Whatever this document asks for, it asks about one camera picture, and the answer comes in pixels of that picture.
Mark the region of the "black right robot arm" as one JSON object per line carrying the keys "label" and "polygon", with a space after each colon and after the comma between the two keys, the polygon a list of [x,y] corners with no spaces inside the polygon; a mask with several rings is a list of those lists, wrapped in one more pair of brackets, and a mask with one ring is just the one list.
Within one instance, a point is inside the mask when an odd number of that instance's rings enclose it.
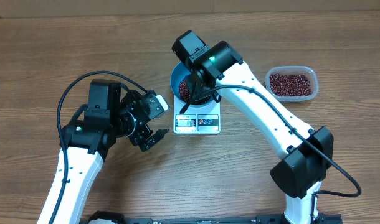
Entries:
{"label": "black right robot arm", "polygon": [[279,158],[270,174],[286,196],[285,210],[281,215],[259,215],[256,221],[326,223],[327,216],[317,210],[317,197],[332,165],[333,135],[289,112],[227,42],[210,47],[188,30],[172,50],[179,59],[171,75],[175,132],[218,132],[218,104],[229,100],[262,132]]}

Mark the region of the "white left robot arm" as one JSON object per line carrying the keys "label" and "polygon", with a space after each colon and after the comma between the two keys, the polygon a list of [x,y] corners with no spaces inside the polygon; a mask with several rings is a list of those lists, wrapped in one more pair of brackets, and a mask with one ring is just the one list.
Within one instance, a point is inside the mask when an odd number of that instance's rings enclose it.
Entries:
{"label": "white left robot arm", "polygon": [[167,129],[152,131],[147,123],[169,110],[154,90],[141,94],[121,82],[94,79],[88,103],[62,129],[63,142],[51,189],[39,223],[79,223],[90,188],[109,149],[128,137],[143,152],[164,138]]}

